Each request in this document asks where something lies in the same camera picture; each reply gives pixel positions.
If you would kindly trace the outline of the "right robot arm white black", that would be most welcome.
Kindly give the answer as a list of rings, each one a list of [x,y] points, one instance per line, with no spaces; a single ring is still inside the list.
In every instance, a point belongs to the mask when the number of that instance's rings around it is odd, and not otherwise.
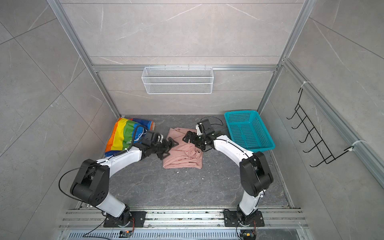
[[[198,135],[188,131],[183,138],[204,151],[207,146],[230,158],[240,169],[243,197],[237,206],[236,216],[239,223],[248,226],[261,220],[262,214],[258,205],[265,196],[265,191],[273,183],[274,178],[268,161],[263,153],[246,150],[233,142],[228,136],[219,132],[210,135]]]

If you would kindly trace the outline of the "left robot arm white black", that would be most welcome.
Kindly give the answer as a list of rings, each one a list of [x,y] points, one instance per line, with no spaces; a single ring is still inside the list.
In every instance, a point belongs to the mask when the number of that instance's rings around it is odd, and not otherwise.
[[[172,138],[167,140],[143,140],[130,148],[97,161],[83,161],[71,186],[70,193],[80,201],[106,214],[106,227],[126,227],[133,223],[130,207],[109,192],[110,178],[123,168],[155,154],[160,160],[170,155],[178,146]]]

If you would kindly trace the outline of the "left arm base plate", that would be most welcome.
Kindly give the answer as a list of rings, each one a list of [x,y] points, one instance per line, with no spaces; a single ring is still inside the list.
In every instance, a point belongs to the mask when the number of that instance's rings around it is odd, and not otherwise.
[[[124,212],[118,218],[107,214],[104,222],[104,228],[128,228],[128,227],[143,227],[147,212]]]

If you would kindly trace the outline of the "rainbow coloured shorts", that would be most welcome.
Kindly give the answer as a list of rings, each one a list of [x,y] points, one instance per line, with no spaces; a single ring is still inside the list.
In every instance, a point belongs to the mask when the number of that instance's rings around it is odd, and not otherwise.
[[[134,142],[137,143],[142,136],[145,136],[147,130],[154,129],[155,122],[150,120],[119,118],[107,142],[104,156],[108,158],[125,150],[130,146],[133,138],[135,138]]]

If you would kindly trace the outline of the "teal plastic basket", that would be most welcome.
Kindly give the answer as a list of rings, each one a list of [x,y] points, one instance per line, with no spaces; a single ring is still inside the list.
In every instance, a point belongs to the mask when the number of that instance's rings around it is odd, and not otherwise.
[[[232,111],[224,116],[232,141],[241,147],[254,153],[276,147],[258,112]]]

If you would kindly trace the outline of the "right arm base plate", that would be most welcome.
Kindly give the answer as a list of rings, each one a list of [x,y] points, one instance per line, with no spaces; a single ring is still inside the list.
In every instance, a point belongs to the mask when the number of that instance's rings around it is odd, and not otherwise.
[[[224,223],[226,227],[236,226],[251,226],[251,227],[264,227],[264,217],[260,211],[255,211],[246,216],[242,211],[223,210]]]

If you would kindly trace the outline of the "pink shorts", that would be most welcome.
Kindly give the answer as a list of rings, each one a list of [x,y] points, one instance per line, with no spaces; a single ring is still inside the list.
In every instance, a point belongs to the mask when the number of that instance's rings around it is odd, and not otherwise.
[[[193,129],[170,128],[167,138],[172,138],[178,145],[169,151],[170,155],[168,157],[164,158],[164,169],[201,169],[203,167],[203,152],[195,147],[195,145],[183,141],[188,131],[197,132],[197,130]]]

